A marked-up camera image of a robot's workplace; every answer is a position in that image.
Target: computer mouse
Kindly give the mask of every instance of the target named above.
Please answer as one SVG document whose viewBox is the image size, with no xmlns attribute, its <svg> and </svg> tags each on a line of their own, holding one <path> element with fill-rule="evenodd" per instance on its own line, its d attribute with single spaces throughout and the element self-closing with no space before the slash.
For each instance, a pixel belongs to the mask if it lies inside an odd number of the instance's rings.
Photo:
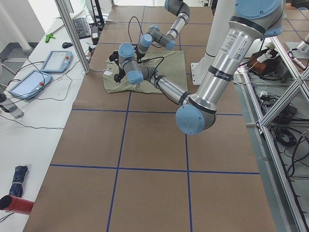
<svg viewBox="0 0 309 232">
<path fill-rule="evenodd" d="M 68 48 L 68 47 L 71 47 L 71 46 L 73 46 L 73 44 L 72 44 L 72 43 L 69 43 L 69 42 L 64 42 L 64 43 L 62 44 L 62 48 Z"/>
</svg>

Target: white desk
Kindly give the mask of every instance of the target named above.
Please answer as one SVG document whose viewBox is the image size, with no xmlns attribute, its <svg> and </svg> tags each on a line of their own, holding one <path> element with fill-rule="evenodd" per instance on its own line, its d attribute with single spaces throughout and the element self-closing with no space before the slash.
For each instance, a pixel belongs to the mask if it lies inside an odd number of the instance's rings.
<svg viewBox="0 0 309 232">
<path fill-rule="evenodd" d="M 61 25 L 62 20 L 56 19 L 47 34 Z M 43 37 L 38 46 L 32 52 L 29 60 L 31 62 L 44 61 L 51 50 L 64 50 L 62 44 L 64 42 L 70 42 L 70 38 L 65 28 L 57 32 L 55 37 L 56 39 L 50 39 L 49 43 L 45 43 L 45 37 Z M 84 51 L 88 49 L 88 44 L 86 42 L 92 44 L 91 38 L 81 40 Z M 73 46 L 65 50 L 70 50 L 73 53 L 73 60 L 68 68 L 70 69 L 73 64 L 78 61 L 78 57 Z M 35 67 L 32 65 L 28 66 L 20 71 L 15 79 L 22 79 L 34 69 Z M 63 128 L 67 122 L 72 104 L 82 84 L 84 78 L 83 73 L 84 71 L 80 63 L 68 73 L 73 82 L 68 96 L 64 101 L 30 100 L 18 102 L 16 105 L 24 111 L 25 115 L 21 119 L 17 119 L 17 121 L 34 127 Z M 53 75 L 53 79 L 60 76 L 60 74 Z M 54 81 L 46 86 L 46 88 L 36 97 L 63 99 L 67 93 L 69 84 L 70 79 L 64 76 L 62 80 Z M 12 82 L 8 89 L 14 85 L 15 83 Z M 8 92 L 5 92 L 5 94 L 7 97 L 12 97 Z M 10 114 L 4 112 L 2 112 L 1 115 L 14 119 Z M 18 165 L 27 165 L 29 171 L 27 172 L 25 182 L 23 183 L 23 198 L 35 201 L 62 134 L 62 130 L 25 128 L 2 117 L 0 117 L 0 128 L 0 197 L 9 193 L 15 167 Z M 5 215 L 7 215 L 7 213 L 0 211 L 0 218 Z M 27 219 L 28 216 L 26 215 L 13 214 L 0 224 L 0 231 L 21 232 Z"/>
</svg>

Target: beige cloth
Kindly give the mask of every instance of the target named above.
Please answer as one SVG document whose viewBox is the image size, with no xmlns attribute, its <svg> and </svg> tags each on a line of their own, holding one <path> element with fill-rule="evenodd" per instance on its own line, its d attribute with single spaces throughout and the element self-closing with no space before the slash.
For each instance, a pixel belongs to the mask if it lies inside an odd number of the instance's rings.
<svg viewBox="0 0 309 232">
<path fill-rule="evenodd" d="M 143 59 L 155 57 L 164 57 L 164 61 L 159 65 L 158 70 L 169 80 L 178 84 L 183 89 L 188 90 L 184 52 L 149 51 Z M 156 67 L 161 60 L 161 58 L 150 60 L 149 62 L 142 63 L 142 65 Z M 121 92 L 125 90 L 133 90 L 142 93 L 162 93 L 148 81 L 143 81 L 139 85 L 131 85 L 126 76 L 121 80 L 121 83 L 116 83 L 114 81 L 114 75 L 117 74 L 119 70 L 118 66 L 114 62 L 107 60 L 106 69 L 112 73 L 105 72 L 109 75 L 103 74 L 104 87 L 109 93 Z"/>
</svg>

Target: tablet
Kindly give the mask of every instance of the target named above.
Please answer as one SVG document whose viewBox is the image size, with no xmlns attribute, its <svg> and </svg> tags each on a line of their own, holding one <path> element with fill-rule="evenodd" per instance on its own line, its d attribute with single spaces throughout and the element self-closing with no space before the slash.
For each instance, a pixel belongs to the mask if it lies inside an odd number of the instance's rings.
<svg viewBox="0 0 309 232">
<path fill-rule="evenodd" d="M 46 58 L 41 71 L 45 73 L 63 73 L 72 60 L 71 51 L 51 51 Z"/>
<path fill-rule="evenodd" d="M 43 90 L 52 78 L 50 74 L 33 70 L 9 90 L 9 93 L 19 99 L 30 99 Z"/>
</svg>

